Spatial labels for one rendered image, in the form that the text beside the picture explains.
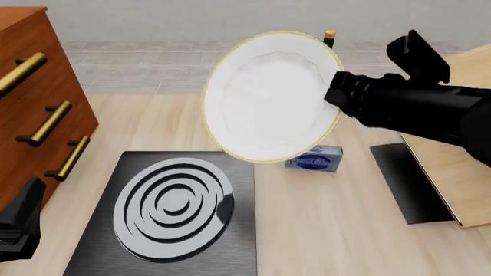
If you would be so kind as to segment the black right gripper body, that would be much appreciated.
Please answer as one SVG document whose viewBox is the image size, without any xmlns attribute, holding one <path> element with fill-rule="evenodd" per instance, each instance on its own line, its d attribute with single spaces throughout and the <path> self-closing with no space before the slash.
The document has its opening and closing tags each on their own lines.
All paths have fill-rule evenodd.
<svg viewBox="0 0 491 276">
<path fill-rule="evenodd" d="M 371 89 L 375 79 L 366 75 L 348 74 L 348 112 L 361 123 L 374 123 L 373 110 L 370 107 Z"/>
</svg>

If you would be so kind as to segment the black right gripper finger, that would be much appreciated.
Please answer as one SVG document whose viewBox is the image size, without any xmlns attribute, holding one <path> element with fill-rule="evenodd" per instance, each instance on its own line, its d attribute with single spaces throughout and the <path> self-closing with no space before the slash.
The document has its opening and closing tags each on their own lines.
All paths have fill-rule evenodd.
<svg viewBox="0 0 491 276">
<path fill-rule="evenodd" d="M 345 90 L 329 88 L 324 96 L 324 100 L 338 107 L 348 117 L 355 115 L 353 97 Z"/>
<path fill-rule="evenodd" d="M 331 81 L 330 89 L 342 89 L 346 80 L 349 80 L 351 73 L 347 71 L 337 71 Z"/>
</svg>

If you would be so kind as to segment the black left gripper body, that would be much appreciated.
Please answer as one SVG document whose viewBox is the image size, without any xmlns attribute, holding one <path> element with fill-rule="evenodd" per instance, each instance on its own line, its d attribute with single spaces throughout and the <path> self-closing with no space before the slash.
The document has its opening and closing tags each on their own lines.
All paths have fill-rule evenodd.
<svg viewBox="0 0 491 276">
<path fill-rule="evenodd" d="M 32 214 L 19 225 L 0 220 L 0 261 L 31 259 L 40 240 L 40 215 Z"/>
</svg>

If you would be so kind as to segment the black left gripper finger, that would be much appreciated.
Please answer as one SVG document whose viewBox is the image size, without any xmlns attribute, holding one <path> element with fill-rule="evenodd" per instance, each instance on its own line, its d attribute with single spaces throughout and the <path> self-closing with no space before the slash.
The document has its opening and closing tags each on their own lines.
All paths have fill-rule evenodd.
<svg viewBox="0 0 491 276">
<path fill-rule="evenodd" d="M 0 211 L 0 230 L 35 230 L 46 185 L 32 177 L 14 199 Z"/>
</svg>

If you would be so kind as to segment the white plate with yellow rim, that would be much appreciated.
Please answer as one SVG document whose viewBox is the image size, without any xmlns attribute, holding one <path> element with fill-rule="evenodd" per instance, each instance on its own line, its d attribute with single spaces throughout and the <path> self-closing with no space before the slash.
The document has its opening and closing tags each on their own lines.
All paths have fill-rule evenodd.
<svg viewBox="0 0 491 276">
<path fill-rule="evenodd" d="M 280 163 L 319 144 L 341 111 L 324 96 L 343 68 L 317 38 L 270 31 L 238 43 L 218 61 L 203 91 L 213 142 L 249 163 Z"/>
</svg>

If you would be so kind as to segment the flat black stove plate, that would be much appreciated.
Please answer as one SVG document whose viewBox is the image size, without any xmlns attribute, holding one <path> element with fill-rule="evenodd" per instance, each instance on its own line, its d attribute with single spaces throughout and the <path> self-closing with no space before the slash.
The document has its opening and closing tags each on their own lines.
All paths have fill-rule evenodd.
<svg viewBox="0 0 491 276">
<path fill-rule="evenodd" d="M 221 151 L 126 151 L 64 276 L 256 276 L 254 167 Z"/>
</svg>

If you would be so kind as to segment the blue printed food box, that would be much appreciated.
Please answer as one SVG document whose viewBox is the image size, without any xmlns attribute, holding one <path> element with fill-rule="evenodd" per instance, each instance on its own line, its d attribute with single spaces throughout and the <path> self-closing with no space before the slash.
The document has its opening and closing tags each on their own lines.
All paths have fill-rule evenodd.
<svg viewBox="0 0 491 276">
<path fill-rule="evenodd" d="M 320 172 L 337 172 L 343 156 L 341 146 L 314 146 L 309 151 L 285 161 L 285 167 Z"/>
</svg>

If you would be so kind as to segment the brown wooden cabinet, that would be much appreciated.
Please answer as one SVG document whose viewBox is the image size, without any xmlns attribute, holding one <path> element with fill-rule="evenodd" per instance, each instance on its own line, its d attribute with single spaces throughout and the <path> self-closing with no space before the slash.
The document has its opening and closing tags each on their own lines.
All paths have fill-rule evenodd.
<svg viewBox="0 0 491 276">
<path fill-rule="evenodd" d="M 44 7 L 0 7 L 0 77 L 16 68 L 15 59 L 41 52 L 48 61 L 13 91 L 0 98 L 0 210 L 6 207 L 32 177 L 45 185 L 49 199 L 60 183 L 44 176 L 57 170 L 72 146 L 69 140 L 91 137 L 97 118 L 76 78 Z M 46 106 L 65 100 L 72 108 L 38 147 L 17 142 L 31 135 L 47 117 Z"/>
</svg>

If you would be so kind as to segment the pale wood board black underside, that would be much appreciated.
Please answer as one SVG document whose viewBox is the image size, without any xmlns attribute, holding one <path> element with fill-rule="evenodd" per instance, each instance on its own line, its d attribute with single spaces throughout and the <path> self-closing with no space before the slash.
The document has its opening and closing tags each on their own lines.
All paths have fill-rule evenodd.
<svg viewBox="0 0 491 276">
<path fill-rule="evenodd" d="M 491 89 L 491 43 L 444 58 L 450 84 Z M 450 144 L 401 134 L 402 140 L 463 229 L 491 225 L 491 168 Z"/>
</svg>

